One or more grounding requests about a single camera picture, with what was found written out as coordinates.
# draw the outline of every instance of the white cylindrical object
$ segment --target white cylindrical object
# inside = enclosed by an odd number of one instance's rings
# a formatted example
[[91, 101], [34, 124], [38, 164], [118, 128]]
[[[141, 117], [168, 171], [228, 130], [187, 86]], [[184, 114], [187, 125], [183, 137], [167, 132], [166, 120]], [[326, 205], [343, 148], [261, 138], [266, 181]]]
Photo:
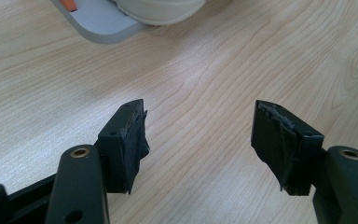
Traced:
[[124, 13], [151, 25], [183, 21], [198, 11], [205, 0], [116, 0]]

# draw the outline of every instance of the orange tab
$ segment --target orange tab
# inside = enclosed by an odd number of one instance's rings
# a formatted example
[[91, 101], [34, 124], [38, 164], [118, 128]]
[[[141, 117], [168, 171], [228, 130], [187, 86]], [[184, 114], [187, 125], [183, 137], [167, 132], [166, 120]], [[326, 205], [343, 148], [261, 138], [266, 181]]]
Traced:
[[60, 0], [63, 7], [68, 11], [76, 11], [77, 6], [75, 0]]

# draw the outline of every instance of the gray plastic object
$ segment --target gray plastic object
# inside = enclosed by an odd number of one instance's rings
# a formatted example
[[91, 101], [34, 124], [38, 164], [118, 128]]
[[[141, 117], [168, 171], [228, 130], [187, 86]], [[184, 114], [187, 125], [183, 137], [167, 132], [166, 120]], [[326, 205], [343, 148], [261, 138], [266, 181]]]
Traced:
[[118, 43], [146, 27], [109, 0], [76, 0], [77, 10], [73, 12], [68, 12], [59, 0], [51, 2], [81, 35], [95, 43]]

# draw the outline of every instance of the metal rivet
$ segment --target metal rivet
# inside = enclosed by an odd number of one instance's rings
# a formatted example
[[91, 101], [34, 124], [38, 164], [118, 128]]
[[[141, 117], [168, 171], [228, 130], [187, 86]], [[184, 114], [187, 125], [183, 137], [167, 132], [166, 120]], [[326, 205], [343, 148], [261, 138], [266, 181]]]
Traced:
[[339, 151], [341, 156], [348, 158], [350, 160], [358, 161], [358, 152], [350, 150], [350, 149], [341, 149]]
[[90, 150], [88, 148], [78, 148], [71, 152], [71, 157], [73, 158], [82, 158], [87, 156], [90, 153]]

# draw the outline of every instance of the light wood grain surface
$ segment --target light wood grain surface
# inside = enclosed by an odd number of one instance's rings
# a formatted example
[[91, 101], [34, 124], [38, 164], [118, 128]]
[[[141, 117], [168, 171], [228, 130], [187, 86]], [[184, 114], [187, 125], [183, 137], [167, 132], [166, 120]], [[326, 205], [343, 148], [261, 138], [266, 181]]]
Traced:
[[209, 0], [116, 45], [89, 42], [49, 1], [0, 0], [0, 183], [9, 193], [92, 144], [143, 98], [151, 153], [112, 223], [316, 223], [250, 145], [256, 99], [358, 148], [358, 1]]

